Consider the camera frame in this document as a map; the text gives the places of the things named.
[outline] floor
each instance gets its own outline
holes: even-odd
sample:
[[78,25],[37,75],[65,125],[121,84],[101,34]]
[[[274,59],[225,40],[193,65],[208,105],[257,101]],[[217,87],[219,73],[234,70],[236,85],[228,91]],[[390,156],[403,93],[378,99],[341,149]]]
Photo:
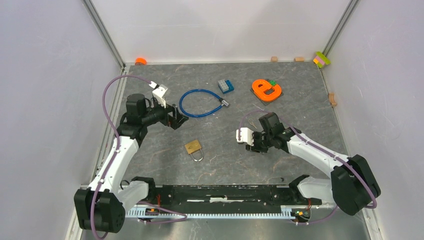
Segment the floor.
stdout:
[[[156,184],[281,184],[302,174],[316,178],[326,176],[308,162],[282,150],[270,149],[266,154],[245,150],[236,142],[236,129],[243,115],[257,109],[273,111],[284,117],[316,142],[339,153],[345,153],[337,121],[327,97],[321,72],[312,62],[217,63],[183,65],[132,66],[130,74],[142,76],[170,91],[166,100],[178,105],[180,97],[191,89],[203,88],[223,96],[230,103],[214,115],[190,118],[177,130],[160,123],[150,126],[138,153],[131,160],[125,180],[135,176],[154,178]],[[230,80],[234,91],[222,94],[219,80]],[[266,107],[250,92],[256,79],[276,81],[284,95]],[[128,79],[119,117],[125,112],[128,95],[151,96],[145,82]],[[218,105],[206,93],[190,94],[183,102],[189,113],[201,114]],[[261,128],[253,114],[256,127]],[[204,160],[194,162],[185,144],[199,140]],[[329,209],[313,209],[312,219],[328,215]],[[85,231],[84,239],[94,239]],[[340,210],[328,222],[295,226],[286,220],[270,219],[191,219],[173,224],[145,226],[128,219],[118,234],[107,239],[369,239],[362,213],[349,216]]]
[[[281,184],[308,174],[326,176],[308,162],[270,149],[266,154],[248,152],[236,141],[236,129],[243,115],[258,109],[277,113],[316,142],[345,153],[337,121],[327,97],[321,72],[312,62],[216,63],[131,66],[129,74],[144,77],[168,87],[166,100],[178,106],[180,97],[191,89],[207,89],[230,103],[214,115],[190,118],[173,130],[158,123],[148,134],[131,160],[125,180],[135,176],[154,178],[156,184]],[[219,80],[230,80],[234,91],[222,94]],[[250,92],[256,79],[274,80],[283,88],[283,96],[264,106]],[[126,98],[142,93],[151,96],[152,89],[135,78],[128,78],[123,93],[119,118],[126,111]],[[204,92],[188,95],[183,101],[189,113],[206,113],[219,102]],[[255,126],[261,129],[252,114]],[[254,128],[248,122],[246,127]],[[204,159],[194,162],[184,145],[199,140]]]

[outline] orange toy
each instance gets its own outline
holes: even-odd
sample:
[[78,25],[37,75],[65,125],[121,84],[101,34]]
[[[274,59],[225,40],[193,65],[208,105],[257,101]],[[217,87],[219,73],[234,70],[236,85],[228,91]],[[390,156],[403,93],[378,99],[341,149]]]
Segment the orange toy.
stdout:
[[147,61],[142,57],[139,57],[135,60],[135,65],[146,65],[146,64],[147,64]]
[[[258,79],[252,83],[252,89],[256,97],[264,102],[272,102],[276,100],[282,93],[280,85],[271,85],[265,79]],[[270,94],[266,94],[267,91],[273,90]]]

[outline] black cable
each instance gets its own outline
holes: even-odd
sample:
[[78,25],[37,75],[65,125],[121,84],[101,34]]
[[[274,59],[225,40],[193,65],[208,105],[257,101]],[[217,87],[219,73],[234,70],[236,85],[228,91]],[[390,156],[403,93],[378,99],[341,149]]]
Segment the black cable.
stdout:
[[122,182],[126,182],[128,185],[130,185],[130,182],[129,182],[129,181],[127,181],[127,180],[122,180],[122,181],[120,181],[119,186],[120,186],[120,189],[122,189],[122,190],[124,190],[124,188],[122,187]]

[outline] white cable tray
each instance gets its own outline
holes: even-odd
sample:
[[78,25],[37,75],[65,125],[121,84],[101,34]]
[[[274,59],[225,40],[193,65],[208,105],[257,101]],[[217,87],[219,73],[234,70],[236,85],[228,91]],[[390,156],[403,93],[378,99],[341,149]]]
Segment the white cable tray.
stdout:
[[[182,216],[173,213],[161,213],[158,215],[146,214],[146,209],[152,209],[147,205],[136,205],[125,215],[126,218],[141,219],[179,219]],[[281,213],[192,213],[187,214],[188,219],[295,219],[291,216],[291,208],[282,207]]]

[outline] white panel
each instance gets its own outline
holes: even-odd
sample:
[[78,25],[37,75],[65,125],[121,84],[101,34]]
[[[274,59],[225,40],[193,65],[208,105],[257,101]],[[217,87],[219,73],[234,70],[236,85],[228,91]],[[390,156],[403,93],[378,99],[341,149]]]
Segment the white panel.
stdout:
[[0,22],[0,239],[61,240],[119,67],[78,0],[2,1]]
[[124,61],[292,61],[322,51],[349,0],[93,0]]
[[380,185],[388,240],[424,235],[423,13],[422,0],[360,1],[324,69],[349,152]]

